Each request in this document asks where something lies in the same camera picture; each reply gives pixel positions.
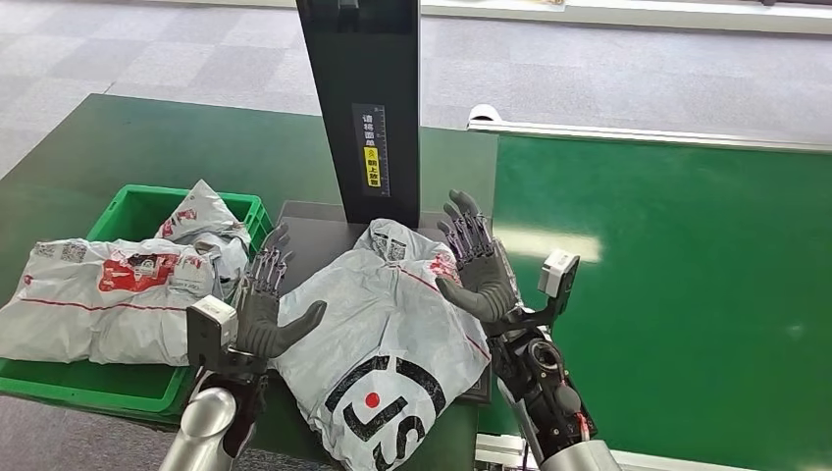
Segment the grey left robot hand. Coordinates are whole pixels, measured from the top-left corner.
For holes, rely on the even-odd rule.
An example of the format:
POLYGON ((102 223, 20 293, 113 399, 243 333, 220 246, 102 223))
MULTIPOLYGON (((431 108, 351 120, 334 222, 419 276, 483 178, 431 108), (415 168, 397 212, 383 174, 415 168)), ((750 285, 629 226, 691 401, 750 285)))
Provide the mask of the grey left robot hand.
POLYGON ((280 288, 293 258, 288 242, 288 223, 281 222, 266 236, 243 280, 235 346, 261 358, 283 355, 321 324, 328 307, 326 301, 316 300, 298 318, 283 326, 278 323, 280 288))

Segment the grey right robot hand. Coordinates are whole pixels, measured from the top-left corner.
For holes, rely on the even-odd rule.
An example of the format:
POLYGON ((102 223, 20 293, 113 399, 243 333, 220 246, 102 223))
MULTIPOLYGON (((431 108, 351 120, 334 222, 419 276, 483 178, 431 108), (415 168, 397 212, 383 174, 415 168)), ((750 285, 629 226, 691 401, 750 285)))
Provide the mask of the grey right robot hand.
POLYGON ((517 295, 488 218, 467 192, 452 189, 448 197, 443 205, 447 218, 437 227, 454 257, 457 278, 437 277, 437 288, 448 302, 483 323, 505 321, 517 306, 517 295))

